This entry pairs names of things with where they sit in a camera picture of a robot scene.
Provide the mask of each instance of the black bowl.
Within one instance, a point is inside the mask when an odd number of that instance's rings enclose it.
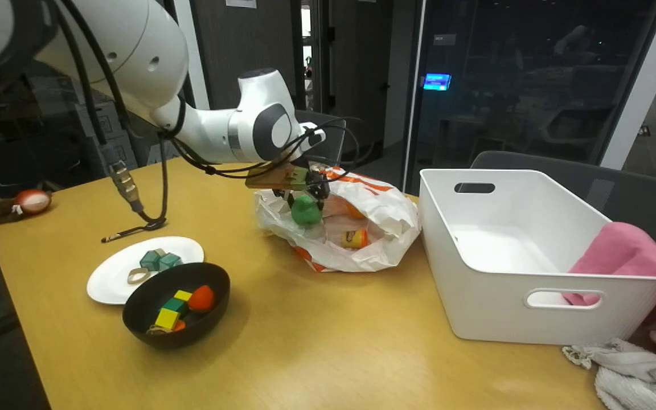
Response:
[[[162,305],[177,291],[193,291],[208,285],[214,290],[214,307],[202,315],[187,315],[187,328],[175,332],[149,332]],[[172,266],[140,285],[124,307],[126,328],[157,348],[177,348],[205,338],[223,316],[230,299],[230,277],[208,263]]]

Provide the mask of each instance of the glass wall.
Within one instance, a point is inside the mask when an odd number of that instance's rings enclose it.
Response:
[[[428,0],[407,191],[487,149],[600,164],[656,0]]]

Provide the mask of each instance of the wooden table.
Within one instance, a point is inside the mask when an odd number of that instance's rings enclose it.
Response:
[[[156,214],[159,168],[135,173]],[[0,272],[53,408],[600,408],[592,375],[558,347],[459,339],[422,240],[399,270],[313,274],[260,230],[254,191],[172,163],[169,227],[136,227],[110,181],[56,191],[36,219],[0,227]],[[182,234],[232,279],[213,336],[156,351],[121,324],[121,307],[85,288],[112,253]]]

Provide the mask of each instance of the orange object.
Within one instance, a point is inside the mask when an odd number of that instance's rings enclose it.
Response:
[[[346,233],[346,242],[345,242],[346,249],[362,249],[366,244],[371,244],[370,230],[349,230]]]
[[[187,328],[187,321],[181,319],[181,321],[175,321],[173,332],[181,332],[181,331],[184,331],[184,328]]]
[[[297,256],[298,261],[304,261],[304,263],[305,263],[313,272],[317,272],[317,274],[326,272],[326,266],[320,265],[320,263],[315,263],[313,256],[310,256],[305,249],[300,249],[300,247],[295,247],[295,249],[292,249],[292,256]]]
[[[214,290],[208,288],[208,285],[201,285],[191,291],[191,299],[190,299],[190,311],[191,313],[208,313],[214,307]]]

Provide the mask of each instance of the black cable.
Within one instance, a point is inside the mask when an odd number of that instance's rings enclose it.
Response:
[[[370,164],[371,150],[366,150],[366,154],[359,155],[359,139],[357,139],[357,135],[355,135],[353,127],[349,127],[349,126],[334,126],[334,124],[320,124],[317,131],[345,131],[345,133],[350,137],[350,143],[353,143],[353,149],[355,149],[355,157],[353,157],[350,163],[341,163],[341,160],[338,163],[338,167],[345,168],[345,173],[331,178],[329,182],[341,181],[341,178],[346,178],[350,171]]]
[[[345,119],[346,119],[346,124],[353,121],[353,124],[357,124],[357,126],[364,126],[371,147],[373,147],[375,142],[380,142],[380,139],[375,139],[375,133],[373,133],[371,126],[366,126],[366,121],[362,121],[362,119],[357,119],[357,116],[345,116]],[[346,133],[353,137],[355,150],[359,154],[359,139],[357,139],[355,131],[353,131],[350,126],[346,126]],[[364,164],[371,160],[371,155],[373,155],[373,150],[366,150],[366,154],[359,155],[357,160],[345,163],[345,164],[357,168],[357,167],[364,167]]]
[[[92,119],[94,135],[95,135],[97,143],[103,147],[105,143],[105,133],[103,133],[101,121],[97,121],[94,92],[92,92],[92,82],[88,82],[87,68],[85,68],[85,61],[82,61],[79,45],[76,42],[76,35],[70,31],[69,22],[63,16],[59,16],[56,22],[59,22],[61,35],[63,35],[63,39],[67,39],[67,44],[70,49],[72,61],[76,61],[76,70],[77,70],[79,89],[82,89],[82,99],[85,99],[85,110],[87,110],[87,115]]]
[[[119,124],[121,124],[124,131],[128,133],[129,143],[132,143],[132,150],[135,150],[128,110],[126,110],[126,102],[124,102],[119,82],[117,82],[117,77],[115,77],[108,59],[105,59],[105,53],[103,53],[101,44],[95,42],[92,28],[88,28],[87,22],[82,19],[82,14],[79,14],[79,9],[72,4],[72,0],[59,0],[59,2],[69,9],[69,14],[70,14],[72,22],[77,24],[79,32],[82,32],[85,39],[88,42],[88,49],[92,49],[92,53],[95,55],[97,67],[101,67],[101,70],[103,70],[103,76],[105,76],[105,81],[108,81],[108,88],[110,88],[110,92],[112,92],[112,96],[115,96]],[[63,25],[63,32],[70,35],[69,45],[70,45],[72,57],[77,55],[77,57],[76,57],[76,67],[77,67],[77,59],[79,59],[77,76],[79,76],[79,82],[82,82],[82,94],[92,99],[88,77],[87,77],[87,70],[85,70],[82,55],[79,55],[79,49],[77,49],[77,44],[76,44],[76,36],[72,36],[72,32],[70,32],[67,19],[61,16],[59,22],[61,22],[61,25]],[[92,115],[94,127],[101,127],[97,116],[94,116],[92,110],[88,110],[88,115]],[[156,217],[156,219],[149,217],[149,214],[143,212],[143,207],[140,206],[140,207],[135,207],[135,212],[145,222],[145,227],[124,230],[124,233],[119,233],[117,237],[108,237],[108,240],[103,240],[103,242],[112,242],[112,240],[126,237],[126,234],[136,233],[136,230],[157,230],[157,228],[162,228],[162,227],[166,224],[166,212],[169,212],[169,168],[166,168],[165,139],[159,137],[157,143],[159,143],[159,157],[162,157],[162,209],[159,209],[159,217]]]
[[[79,25],[82,35],[85,35],[87,42],[92,44],[94,55],[95,55],[101,68],[108,67],[105,53],[101,50],[101,45],[97,45],[95,36],[92,35],[87,22],[82,19],[79,9],[72,4],[72,0],[61,0],[61,2],[63,2],[67,9],[72,14],[72,19],[76,19],[76,24]],[[126,116],[128,110],[126,110],[126,105],[124,105],[124,101],[121,101],[121,96],[119,96],[119,92],[117,92],[119,88],[117,88],[117,81],[115,81],[112,70],[110,70],[110,68],[103,68],[103,74],[105,74],[105,81],[108,81],[108,85],[110,85],[110,89],[112,89],[112,94],[115,94],[115,99],[117,99],[117,110],[119,110],[119,115]],[[284,164],[284,154],[283,154],[283,155],[281,155],[283,160],[277,160],[277,164],[258,163],[258,164],[254,164],[254,167],[242,167],[242,168],[227,168],[227,171],[216,168],[214,163],[202,160],[202,157],[195,155],[187,143],[173,139],[173,137],[181,133],[181,124],[175,126],[175,133],[169,131],[169,139],[173,142],[173,147],[181,150],[181,155],[182,155],[191,167],[202,168],[202,171],[208,171],[208,173],[213,173],[213,175],[235,178],[235,173],[247,173],[247,171],[254,171],[254,173],[255,173],[258,168],[263,168],[260,173],[267,173],[267,171],[277,168],[281,164]]]
[[[184,121],[187,121],[187,102],[184,102],[184,99],[177,99],[175,126],[173,126],[172,131],[162,131],[159,137],[165,137],[165,139],[175,139],[177,133],[182,133]]]
[[[202,168],[210,175],[222,175],[222,178],[248,178],[248,175],[263,175],[268,173],[283,164],[288,164],[292,160],[292,155],[298,150],[298,147],[305,142],[307,137],[300,135],[298,139],[290,142],[283,147],[283,155],[277,160],[272,163],[258,163],[250,167],[242,167],[242,168],[216,168],[216,163],[208,163],[202,160],[193,149],[190,149],[187,143],[173,139],[173,147],[181,150],[181,155],[193,164],[195,168]]]
[[[103,53],[95,35],[94,35],[94,31],[88,28],[88,24],[85,22],[85,16],[79,14],[79,9],[76,8],[72,0],[61,0],[61,4],[69,9],[69,14],[72,16],[72,22],[76,22],[76,25],[79,28],[82,36],[87,39],[92,53],[95,55],[97,67],[101,67],[101,70],[103,70],[103,76],[105,76],[105,82],[108,82],[108,88],[110,88],[110,92],[112,92],[112,96],[115,96],[115,105],[117,105],[117,113],[119,113],[119,124],[121,124],[124,131],[128,131],[128,143],[129,143],[129,149],[136,154],[136,143],[135,143],[132,133],[129,133],[128,107],[126,107],[126,102],[124,102],[124,96],[121,96],[117,76],[115,76],[115,70],[110,68],[108,57],[105,57],[105,53]]]

